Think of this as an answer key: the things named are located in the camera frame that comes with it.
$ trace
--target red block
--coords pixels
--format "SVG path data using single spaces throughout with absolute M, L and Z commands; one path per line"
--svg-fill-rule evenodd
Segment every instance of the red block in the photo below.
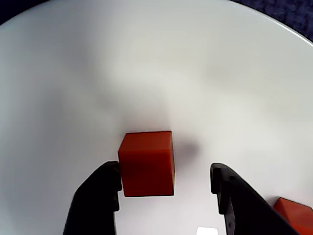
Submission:
M 313 235 L 313 211 L 311 207 L 279 198 L 276 211 L 301 235 Z
M 128 133 L 118 157 L 125 196 L 174 195 L 172 132 Z

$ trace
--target red cube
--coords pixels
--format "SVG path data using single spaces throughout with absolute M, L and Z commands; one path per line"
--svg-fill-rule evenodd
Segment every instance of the red cube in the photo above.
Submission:
M 128 133 L 118 151 L 124 195 L 174 195 L 172 132 Z
M 313 210 L 311 207 L 279 198 L 276 211 L 301 235 L 313 235 Z

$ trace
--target white plate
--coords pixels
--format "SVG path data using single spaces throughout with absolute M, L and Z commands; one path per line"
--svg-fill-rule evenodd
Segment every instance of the white plate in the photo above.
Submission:
M 56 0 L 0 28 L 0 234 L 61 234 L 130 131 L 172 130 L 174 197 L 124 198 L 118 235 L 225 234 L 212 162 L 313 206 L 313 47 L 224 0 Z

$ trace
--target blue fabric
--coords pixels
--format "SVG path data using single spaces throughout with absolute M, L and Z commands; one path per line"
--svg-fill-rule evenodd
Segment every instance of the blue fabric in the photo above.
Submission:
M 313 0 L 233 0 L 293 28 L 313 41 Z

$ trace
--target wooden block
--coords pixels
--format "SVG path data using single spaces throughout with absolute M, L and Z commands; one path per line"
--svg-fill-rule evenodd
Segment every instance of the wooden block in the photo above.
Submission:
M 174 195 L 172 132 L 128 133 L 118 151 L 124 195 Z

